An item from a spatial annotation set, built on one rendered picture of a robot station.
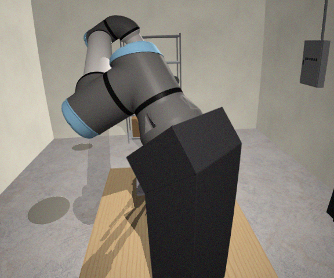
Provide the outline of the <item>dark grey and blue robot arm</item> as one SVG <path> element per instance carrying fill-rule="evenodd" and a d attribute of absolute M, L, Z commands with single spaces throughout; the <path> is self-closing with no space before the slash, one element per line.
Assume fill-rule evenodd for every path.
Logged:
<path fill-rule="evenodd" d="M 75 93 L 61 105 L 65 120 L 80 136 L 101 135 L 135 114 L 144 145 L 171 126 L 203 114 L 184 95 L 158 48 L 143 40 L 133 20 L 109 16 L 83 39 L 85 73 Z M 117 39 L 126 45 L 112 54 L 111 44 Z"/>

